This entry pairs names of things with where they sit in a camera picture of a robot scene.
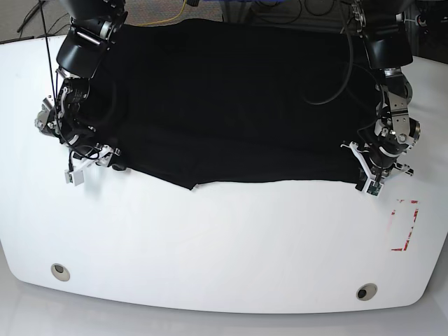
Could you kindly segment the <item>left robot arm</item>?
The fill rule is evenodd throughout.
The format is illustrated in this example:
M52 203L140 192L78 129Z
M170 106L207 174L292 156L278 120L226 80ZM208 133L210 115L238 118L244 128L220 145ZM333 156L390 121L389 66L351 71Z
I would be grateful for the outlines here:
M413 169L398 158L411 150L421 134L419 121L409 115L412 86L402 67L413 61L405 28L409 1L351 1L372 75L380 93L373 121L358 129L362 144L346 145L360 162L357 190L373 196L382 191L385 181Z

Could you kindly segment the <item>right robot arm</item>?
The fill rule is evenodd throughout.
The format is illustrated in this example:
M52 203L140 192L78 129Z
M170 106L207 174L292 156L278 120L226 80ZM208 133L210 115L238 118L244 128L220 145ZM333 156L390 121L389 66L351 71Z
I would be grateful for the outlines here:
M73 159L84 167L96 164L122 172L117 146L97 140L93 122L79 116L81 104L90 96L90 81L100 62L116 42L127 18L124 1L62 1L70 17L70 28L59 49L58 67L50 70L52 95L42 103L35 126L40 133L55 137L69 151L68 172Z

